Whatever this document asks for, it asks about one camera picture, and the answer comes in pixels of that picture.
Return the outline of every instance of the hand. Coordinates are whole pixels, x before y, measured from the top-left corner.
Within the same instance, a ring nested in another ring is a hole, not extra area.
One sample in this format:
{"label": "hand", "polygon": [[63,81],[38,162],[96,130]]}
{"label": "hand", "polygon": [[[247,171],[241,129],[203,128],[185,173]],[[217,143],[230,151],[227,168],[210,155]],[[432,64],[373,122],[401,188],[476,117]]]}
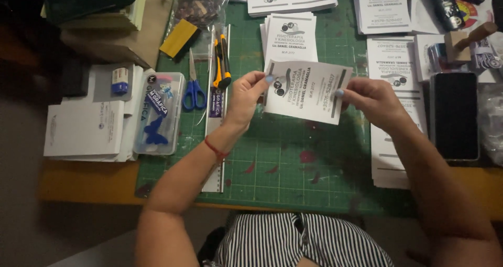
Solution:
{"label": "hand", "polygon": [[259,71],[252,71],[232,84],[232,96],[227,104],[224,125],[246,131],[255,113],[256,101],[269,88],[273,77]]}
{"label": "hand", "polygon": [[353,104],[369,122],[390,135],[411,124],[416,127],[391,84],[385,80],[355,77],[346,89],[337,90],[336,95],[342,97],[343,102]]}

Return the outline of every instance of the red string bracelet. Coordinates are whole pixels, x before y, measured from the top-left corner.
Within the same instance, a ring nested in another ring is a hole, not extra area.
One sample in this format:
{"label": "red string bracelet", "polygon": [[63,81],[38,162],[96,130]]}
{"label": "red string bracelet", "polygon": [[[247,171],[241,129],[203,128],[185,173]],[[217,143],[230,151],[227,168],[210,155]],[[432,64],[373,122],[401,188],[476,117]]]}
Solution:
{"label": "red string bracelet", "polygon": [[217,155],[217,161],[219,162],[222,162],[223,159],[227,156],[229,156],[230,152],[228,153],[223,153],[221,152],[220,150],[216,149],[215,146],[211,145],[211,143],[208,141],[208,136],[206,136],[206,138],[204,139],[204,143],[206,143],[206,145],[211,149],[213,150],[213,152],[215,152],[215,154]]}

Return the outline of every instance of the metal ruler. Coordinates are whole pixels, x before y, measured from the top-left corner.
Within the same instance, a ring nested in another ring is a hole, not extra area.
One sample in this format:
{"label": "metal ruler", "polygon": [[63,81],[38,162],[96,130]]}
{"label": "metal ruler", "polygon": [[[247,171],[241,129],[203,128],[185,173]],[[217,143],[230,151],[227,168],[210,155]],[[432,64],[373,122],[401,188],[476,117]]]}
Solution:
{"label": "metal ruler", "polygon": [[[228,25],[224,30],[223,34],[225,39],[227,39],[227,56],[230,53],[230,25]],[[209,135],[216,128],[220,127],[223,122],[225,113],[227,112],[227,90],[219,90],[213,87],[213,79],[215,77],[215,48],[213,47],[213,42],[215,42],[215,28],[213,27],[211,36],[211,58],[208,62],[208,95],[207,95],[207,108],[206,108],[206,128],[205,135]],[[223,174],[225,169],[225,162],[222,162],[213,172],[211,172],[210,177],[204,184],[202,192],[206,193],[223,193]]]}

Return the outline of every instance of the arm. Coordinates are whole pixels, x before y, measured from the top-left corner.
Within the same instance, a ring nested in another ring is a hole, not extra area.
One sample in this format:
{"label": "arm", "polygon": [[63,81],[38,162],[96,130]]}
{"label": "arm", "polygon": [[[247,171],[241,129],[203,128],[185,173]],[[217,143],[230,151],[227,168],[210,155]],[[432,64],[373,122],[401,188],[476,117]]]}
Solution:
{"label": "arm", "polygon": [[352,79],[343,100],[393,139],[411,182],[436,266],[503,265],[487,215],[452,176],[449,165],[383,80]]}
{"label": "arm", "polygon": [[[232,85],[223,125],[208,136],[220,152],[229,152],[248,129],[256,101],[272,81],[250,72]],[[137,266],[198,266],[181,214],[192,204],[210,172],[216,154],[204,142],[164,173],[143,207],[136,240]]]}

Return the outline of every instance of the floor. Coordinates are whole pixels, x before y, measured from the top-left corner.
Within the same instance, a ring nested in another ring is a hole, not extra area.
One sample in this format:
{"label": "floor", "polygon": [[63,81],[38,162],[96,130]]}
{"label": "floor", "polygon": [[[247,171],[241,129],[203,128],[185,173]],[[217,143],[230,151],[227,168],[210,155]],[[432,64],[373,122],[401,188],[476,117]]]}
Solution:
{"label": "floor", "polygon": [[[45,105],[42,98],[18,99],[0,94],[0,266],[46,267],[136,227],[138,206],[37,201]],[[186,212],[186,228],[195,250],[199,250],[211,230],[223,225],[227,213],[198,208]],[[416,220],[364,220],[367,231],[396,266],[419,266],[404,253],[406,248],[427,249]]]}

